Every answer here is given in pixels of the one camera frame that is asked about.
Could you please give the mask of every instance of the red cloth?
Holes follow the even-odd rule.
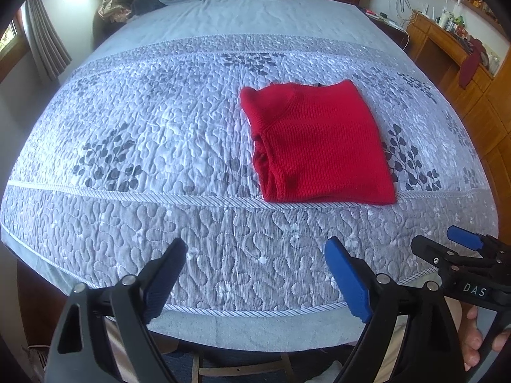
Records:
[[[465,59],[459,69],[458,84],[462,89],[466,89],[474,77],[477,66],[479,66],[479,62],[481,61],[481,53],[486,53],[486,49],[483,47],[481,40],[472,38],[470,43],[472,43],[474,51]]]
[[[395,203],[372,114],[350,80],[243,88],[267,202]]]

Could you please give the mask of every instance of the bedside table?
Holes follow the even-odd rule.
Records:
[[[405,49],[407,43],[408,43],[408,35],[405,31],[400,30],[398,28],[393,27],[391,24],[387,23],[385,20],[382,20],[381,18],[376,18],[372,15],[365,16],[370,19],[377,27],[384,32],[387,36],[389,36],[394,43],[396,43],[400,48],[403,50]]]

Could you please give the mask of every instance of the window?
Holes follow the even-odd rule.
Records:
[[[2,39],[0,40],[0,52],[16,37],[16,27],[14,26],[14,22],[9,24],[7,30],[5,31]]]
[[[0,39],[0,82],[29,51],[28,43],[18,25],[18,20],[13,19]]]

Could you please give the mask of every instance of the human hand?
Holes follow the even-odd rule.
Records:
[[[479,348],[482,344],[482,334],[477,329],[477,306],[463,305],[463,317],[459,326],[458,336],[461,344],[461,352],[463,353],[463,361],[465,363],[465,371],[469,371],[471,367],[477,366],[479,363]],[[506,344],[511,330],[506,330],[502,334],[495,337],[492,348],[500,351]]]

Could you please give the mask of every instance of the metal screw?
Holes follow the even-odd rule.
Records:
[[[426,288],[428,288],[430,291],[438,291],[440,287],[436,282],[428,281],[426,282]]]
[[[376,275],[376,281],[382,285],[385,285],[390,282],[390,277],[385,274],[378,274]]]
[[[121,279],[122,285],[133,285],[136,281],[135,275],[126,275],[123,279]]]
[[[77,294],[79,294],[79,293],[81,293],[81,292],[85,291],[85,290],[86,290],[86,288],[87,288],[87,285],[85,285],[83,282],[80,282],[80,283],[78,283],[78,284],[76,284],[76,285],[74,286],[74,288],[72,289],[72,291],[73,291],[73,292],[76,292]]]

